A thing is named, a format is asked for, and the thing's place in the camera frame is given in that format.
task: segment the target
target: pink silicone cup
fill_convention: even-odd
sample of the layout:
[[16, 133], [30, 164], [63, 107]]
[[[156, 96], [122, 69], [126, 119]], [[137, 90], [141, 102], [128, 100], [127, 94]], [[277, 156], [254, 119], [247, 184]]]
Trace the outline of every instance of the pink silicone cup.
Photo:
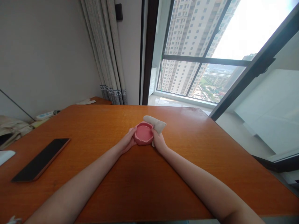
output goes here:
[[137, 125], [137, 130], [133, 135], [135, 142], [137, 145], [148, 145], [151, 144], [154, 135], [152, 133], [152, 128], [154, 128], [151, 124], [143, 121]]

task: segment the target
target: black phone screen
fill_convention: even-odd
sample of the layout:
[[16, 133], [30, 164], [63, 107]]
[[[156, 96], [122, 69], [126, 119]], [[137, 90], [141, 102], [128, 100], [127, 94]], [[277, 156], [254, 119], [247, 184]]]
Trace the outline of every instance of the black phone screen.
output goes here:
[[12, 182], [36, 180], [69, 140], [69, 138], [54, 139], [12, 179]]

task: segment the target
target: window sill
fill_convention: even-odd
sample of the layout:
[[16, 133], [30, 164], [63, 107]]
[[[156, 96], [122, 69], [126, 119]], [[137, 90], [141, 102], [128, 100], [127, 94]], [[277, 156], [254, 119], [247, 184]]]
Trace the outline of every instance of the window sill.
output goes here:
[[160, 91], [157, 91], [157, 90], [155, 90], [153, 92], [153, 95], [166, 97], [166, 98], [170, 98], [170, 99], [173, 99], [173, 100], [177, 100], [177, 101], [180, 101], [180, 102], [185, 102], [185, 103], [189, 103], [189, 104], [193, 104], [193, 105], [197, 105], [197, 106], [202, 106], [202, 107], [209, 108], [209, 109], [214, 109], [217, 106], [216, 103], [207, 102], [207, 101], [204, 101], [204, 100], [185, 97], [185, 96], [179, 96], [179, 95], [172, 94], [172, 93], [160, 92]]

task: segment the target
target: curtain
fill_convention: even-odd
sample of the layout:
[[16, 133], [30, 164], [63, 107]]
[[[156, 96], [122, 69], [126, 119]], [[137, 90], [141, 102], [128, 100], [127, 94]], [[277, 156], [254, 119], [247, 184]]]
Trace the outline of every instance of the curtain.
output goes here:
[[81, 0], [105, 99], [127, 104], [114, 0]]

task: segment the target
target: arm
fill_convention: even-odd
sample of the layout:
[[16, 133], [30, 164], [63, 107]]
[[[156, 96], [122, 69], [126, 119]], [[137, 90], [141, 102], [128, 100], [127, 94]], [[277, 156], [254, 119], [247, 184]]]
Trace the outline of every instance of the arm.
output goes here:
[[29, 223], [74, 223], [77, 216], [119, 157], [136, 144], [129, 132], [100, 158], [58, 189], [27, 221]]
[[159, 153], [221, 223], [264, 223], [228, 186], [169, 149], [162, 133], [152, 132]]

